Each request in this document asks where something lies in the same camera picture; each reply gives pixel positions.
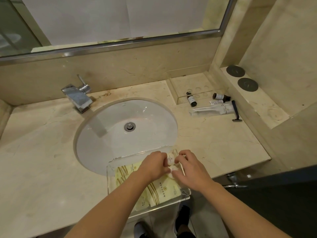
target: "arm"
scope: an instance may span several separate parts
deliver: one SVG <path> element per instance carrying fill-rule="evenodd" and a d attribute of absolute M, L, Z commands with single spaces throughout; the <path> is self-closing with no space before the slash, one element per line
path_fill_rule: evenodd
<path fill-rule="evenodd" d="M 290 237 L 214 182 L 190 150 L 182 150 L 179 154 L 175 163 L 183 165 L 186 176 L 180 171 L 173 171 L 172 175 L 189 188 L 201 192 L 219 212 L 235 238 Z"/>
<path fill-rule="evenodd" d="M 164 167 L 166 153 L 148 155 L 137 171 L 92 208 L 65 238 L 119 238 L 128 217 L 144 189 L 154 180 L 169 173 Z"/>

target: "sink drain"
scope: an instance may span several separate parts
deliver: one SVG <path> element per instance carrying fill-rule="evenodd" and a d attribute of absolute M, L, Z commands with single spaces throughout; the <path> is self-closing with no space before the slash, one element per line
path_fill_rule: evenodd
<path fill-rule="evenodd" d="M 124 126 L 125 131 L 131 132 L 135 129 L 135 123 L 129 122 Z"/>

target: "forearm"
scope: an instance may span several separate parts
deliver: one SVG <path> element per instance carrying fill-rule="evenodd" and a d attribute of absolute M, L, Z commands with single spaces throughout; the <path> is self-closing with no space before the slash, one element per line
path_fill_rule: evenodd
<path fill-rule="evenodd" d="M 287 237 L 220 184 L 213 182 L 203 192 L 206 199 L 216 208 L 235 238 Z"/>
<path fill-rule="evenodd" d="M 123 184 L 90 210 L 65 238 L 119 238 L 147 185 L 141 173 L 133 172 Z"/>

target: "shoe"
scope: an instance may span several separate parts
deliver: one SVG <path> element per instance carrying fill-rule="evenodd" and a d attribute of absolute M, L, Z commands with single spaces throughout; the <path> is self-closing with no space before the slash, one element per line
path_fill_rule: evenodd
<path fill-rule="evenodd" d="M 174 223 L 174 233 L 177 236 L 178 229 L 180 225 L 187 225 L 189 223 L 189 219 L 192 215 L 193 203 L 192 197 L 188 200 L 184 200 L 180 202 L 178 207 L 178 215 Z"/>
<path fill-rule="evenodd" d="M 134 225 L 134 238 L 153 238 L 153 231 L 144 221 L 139 221 Z"/>

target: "sink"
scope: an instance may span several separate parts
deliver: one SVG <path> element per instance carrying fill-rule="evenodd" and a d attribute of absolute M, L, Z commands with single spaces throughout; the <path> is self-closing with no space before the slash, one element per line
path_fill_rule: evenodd
<path fill-rule="evenodd" d="M 124 100 L 95 112 L 81 124 L 74 141 L 79 162 L 92 172 L 105 176 L 114 158 L 175 144 L 176 119 L 154 101 Z"/>

